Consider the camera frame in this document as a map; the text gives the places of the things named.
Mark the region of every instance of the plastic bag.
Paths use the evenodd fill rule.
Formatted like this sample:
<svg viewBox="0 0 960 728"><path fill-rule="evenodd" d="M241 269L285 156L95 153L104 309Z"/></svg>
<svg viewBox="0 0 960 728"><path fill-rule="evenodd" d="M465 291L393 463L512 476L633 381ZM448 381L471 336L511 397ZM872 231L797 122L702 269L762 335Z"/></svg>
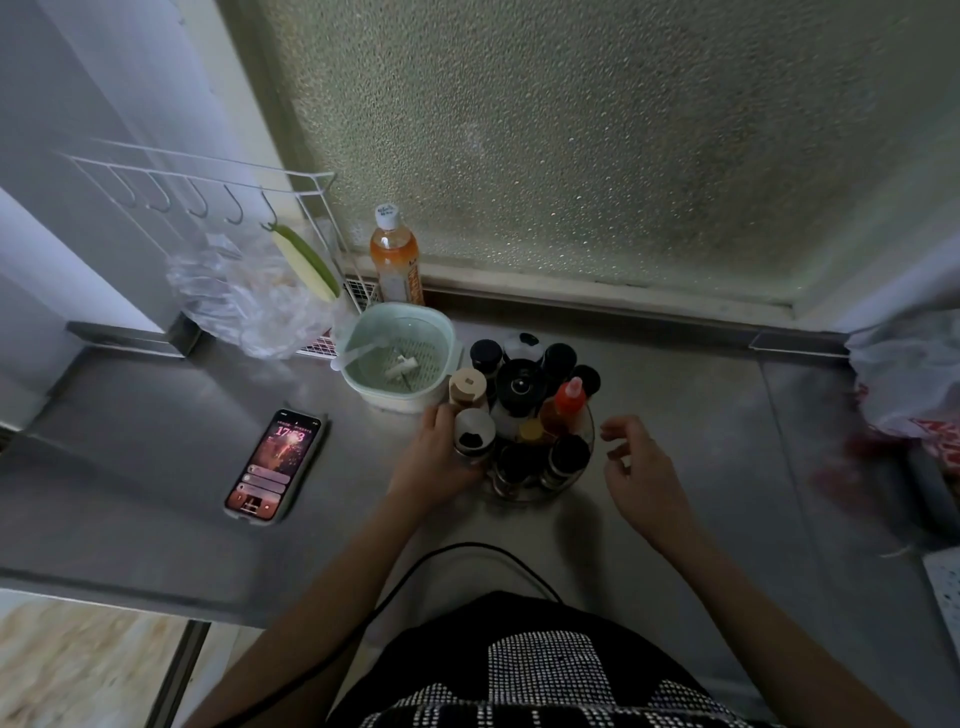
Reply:
<svg viewBox="0 0 960 728"><path fill-rule="evenodd" d="M960 473L960 311L934 311L847 341L860 411L881 432L927 441Z"/></svg>
<svg viewBox="0 0 960 728"><path fill-rule="evenodd" d="M172 256L167 268L197 326L259 359L287 358L330 330L336 303L310 292L268 232L240 245L222 234L206 240L202 250Z"/></svg>

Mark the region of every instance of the stainless steel countertop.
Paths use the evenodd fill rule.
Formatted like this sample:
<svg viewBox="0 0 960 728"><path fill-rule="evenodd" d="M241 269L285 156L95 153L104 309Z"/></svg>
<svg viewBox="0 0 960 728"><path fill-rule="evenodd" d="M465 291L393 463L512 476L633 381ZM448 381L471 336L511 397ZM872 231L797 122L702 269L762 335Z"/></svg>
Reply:
<svg viewBox="0 0 960 728"><path fill-rule="evenodd" d="M562 311L509 326L491 312L452 317L467 346L517 330L572 345L603 378L597 422L644 417L697 513L761 589L908 717L960 714L960 673L917 554L878 558L925 538L900 471L844 459L845 438L862 428L849 371L641 345L629 331L565 323ZM221 505L281 406L326 412L330 429L288 517L253 527ZM86 352L0 456L0 586L264 626L370 513L416 424L371 409L316 359L256 361L212 340L187 360ZM442 544L497 544L708 687L749 685L683 580L616 513L602 463L595 456L542 505L461 497L431 516L396 571ZM853 514L820 485L838 468L869 501ZM492 589L538 593L489 553L446 555L368 639Z"/></svg>

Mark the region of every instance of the hand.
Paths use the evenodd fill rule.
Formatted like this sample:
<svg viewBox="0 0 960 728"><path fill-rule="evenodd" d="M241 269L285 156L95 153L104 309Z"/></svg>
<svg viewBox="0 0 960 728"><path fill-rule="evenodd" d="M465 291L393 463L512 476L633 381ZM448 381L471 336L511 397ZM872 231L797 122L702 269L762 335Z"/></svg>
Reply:
<svg viewBox="0 0 960 728"><path fill-rule="evenodd" d="M607 442L626 440L607 453L604 477L620 515L659 551L699 531L673 462L636 415L611 417L600 425ZM630 465L623 458L630 455Z"/></svg>
<svg viewBox="0 0 960 728"><path fill-rule="evenodd" d="M483 465L470 467L454 452L453 417L449 404L428 407L390 479L387 494L408 499L421 516L483 476Z"/></svg>

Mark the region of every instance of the bottle label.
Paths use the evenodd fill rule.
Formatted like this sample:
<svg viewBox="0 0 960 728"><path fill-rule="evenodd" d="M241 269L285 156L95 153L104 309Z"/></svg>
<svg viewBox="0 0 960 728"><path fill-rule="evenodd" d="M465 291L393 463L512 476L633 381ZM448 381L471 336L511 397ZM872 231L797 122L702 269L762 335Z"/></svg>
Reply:
<svg viewBox="0 0 960 728"><path fill-rule="evenodd" d="M417 264L416 258L411 260L408 266L407 285L409 286L407 290L410 292L410 303L423 305L423 287L420 285L420 266Z"/></svg>
<svg viewBox="0 0 960 728"><path fill-rule="evenodd" d="M416 303L423 305L423 288L420 285L420 268L417 259L407 263L407 270L400 266L380 269L380 296L384 301Z"/></svg>

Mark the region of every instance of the black and white patterned shirt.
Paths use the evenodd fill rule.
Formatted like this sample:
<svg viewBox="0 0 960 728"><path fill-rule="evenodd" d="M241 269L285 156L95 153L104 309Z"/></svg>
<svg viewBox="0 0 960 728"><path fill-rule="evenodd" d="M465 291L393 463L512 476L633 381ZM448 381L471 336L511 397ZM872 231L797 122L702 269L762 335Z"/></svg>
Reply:
<svg viewBox="0 0 960 728"><path fill-rule="evenodd" d="M335 728L764 726L613 622L502 592L409 629L331 714Z"/></svg>

